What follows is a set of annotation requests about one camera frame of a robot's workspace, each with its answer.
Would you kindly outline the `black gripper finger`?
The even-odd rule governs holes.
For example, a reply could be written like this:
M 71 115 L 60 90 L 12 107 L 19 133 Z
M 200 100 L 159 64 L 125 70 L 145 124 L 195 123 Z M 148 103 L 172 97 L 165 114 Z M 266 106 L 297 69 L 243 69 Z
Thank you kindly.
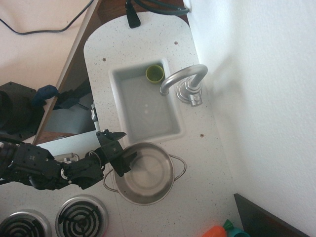
M 137 157 L 137 152 L 124 153 L 120 158 L 120 170 L 122 173 L 127 173 L 131 170 L 130 164 Z
M 126 136 L 125 132 L 110 132 L 110 131 L 105 131 L 105 136 L 112 141 L 117 141 Z

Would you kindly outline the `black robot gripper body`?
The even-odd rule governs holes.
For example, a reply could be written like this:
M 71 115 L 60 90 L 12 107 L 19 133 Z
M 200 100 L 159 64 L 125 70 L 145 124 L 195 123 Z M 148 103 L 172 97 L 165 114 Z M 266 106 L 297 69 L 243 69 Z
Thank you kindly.
M 115 172 L 119 177 L 123 177 L 125 173 L 120 170 L 120 158 L 124 154 L 124 149 L 122 148 L 119 140 L 112 141 L 105 136 L 105 129 L 103 131 L 97 131 L 96 136 L 100 144 L 100 149 L 105 163 L 110 163 Z

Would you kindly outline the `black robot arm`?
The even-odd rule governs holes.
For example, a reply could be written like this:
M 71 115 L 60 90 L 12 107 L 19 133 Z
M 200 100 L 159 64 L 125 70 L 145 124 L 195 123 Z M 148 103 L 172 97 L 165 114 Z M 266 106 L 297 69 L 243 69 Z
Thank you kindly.
M 19 182 L 38 190 L 59 190 L 70 184 L 87 189 L 104 177 L 105 165 L 110 163 L 122 177 L 128 173 L 137 152 L 128 154 L 119 143 L 124 132 L 98 131 L 100 147 L 89 151 L 78 161 L 57 161 L 46 149 L 30 143 L 1 138 L 0 183 Z

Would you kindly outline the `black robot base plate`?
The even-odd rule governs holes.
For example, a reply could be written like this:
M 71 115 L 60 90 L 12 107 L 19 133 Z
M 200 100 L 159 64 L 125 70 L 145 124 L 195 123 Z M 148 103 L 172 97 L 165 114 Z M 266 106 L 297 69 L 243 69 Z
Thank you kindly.
M 24 141 L 36 135 L 44 115 L 43 107 L 34 107 L 36 91 L 7 82 L 0 86 L 0 136 Z

